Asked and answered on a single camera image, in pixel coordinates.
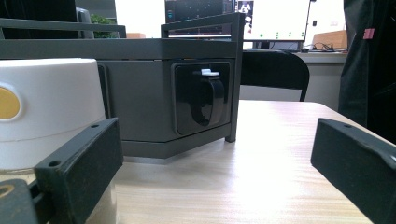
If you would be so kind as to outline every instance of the wooden table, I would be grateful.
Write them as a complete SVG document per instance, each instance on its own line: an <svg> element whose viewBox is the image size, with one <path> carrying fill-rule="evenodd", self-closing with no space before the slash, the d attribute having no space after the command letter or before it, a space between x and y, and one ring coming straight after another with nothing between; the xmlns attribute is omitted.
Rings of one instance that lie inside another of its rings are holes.
<svg viewBox="0 0 396 224"><path fill-rule="evenodd" d="M234 143L126 158L120 223L371 223L312 167L318 118L356 125L316 103L241 101Z"/></svg>

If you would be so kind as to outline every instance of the chair backrest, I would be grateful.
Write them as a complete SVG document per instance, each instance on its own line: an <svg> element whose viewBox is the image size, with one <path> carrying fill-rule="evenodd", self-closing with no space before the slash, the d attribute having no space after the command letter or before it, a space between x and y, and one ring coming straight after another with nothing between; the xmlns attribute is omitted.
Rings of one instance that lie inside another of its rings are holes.
<svg viewBox="0 0 396 224"><path fill-rule="evenodd" d="M281 50L247 50L242 56L241 85L301 90L303 102L309 70L298 56Z"/></svg>

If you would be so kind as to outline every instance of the pink clip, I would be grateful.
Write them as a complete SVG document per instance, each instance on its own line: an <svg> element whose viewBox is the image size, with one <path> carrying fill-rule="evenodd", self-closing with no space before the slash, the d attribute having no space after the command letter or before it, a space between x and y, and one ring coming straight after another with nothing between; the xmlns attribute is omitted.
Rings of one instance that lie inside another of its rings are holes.
<svg viewBox="0 0 396 224"><path fill-rule="evenodd" d="M373 39L374 30L374 28L365 29L363 39Z"/></svg>

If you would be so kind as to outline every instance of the desk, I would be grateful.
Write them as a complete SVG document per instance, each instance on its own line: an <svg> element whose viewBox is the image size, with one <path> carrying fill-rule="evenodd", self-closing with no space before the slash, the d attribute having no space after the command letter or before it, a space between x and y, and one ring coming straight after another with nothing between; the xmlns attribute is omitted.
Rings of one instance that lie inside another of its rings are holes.
<svg viewBox="0 0 396 224"><path fill-rule="evenodd" d="M357 125L316 103L240 101L234 143L126 158L120 223L371 223L312 167L318 118Z"/></svg>
<svg viewBox="0 0 396 224"><path fill-rule="evenodd" d="M340 78L347 58L345 53L296 53L308 65L310 80L305 100L337 111ZM241 86L241 100L298 101L300 91Z"/></svg>

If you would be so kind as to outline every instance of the yellow button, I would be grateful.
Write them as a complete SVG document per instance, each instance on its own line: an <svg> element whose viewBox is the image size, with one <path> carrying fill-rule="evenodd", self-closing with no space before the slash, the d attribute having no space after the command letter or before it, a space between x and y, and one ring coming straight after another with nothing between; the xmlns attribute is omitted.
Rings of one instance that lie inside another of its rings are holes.
<svg viewBox="0 0 396 224"><path fill-rule="evenodd" d="M5 88L0 87L0 119L12 119L20 112L18 97Z"/></svg>

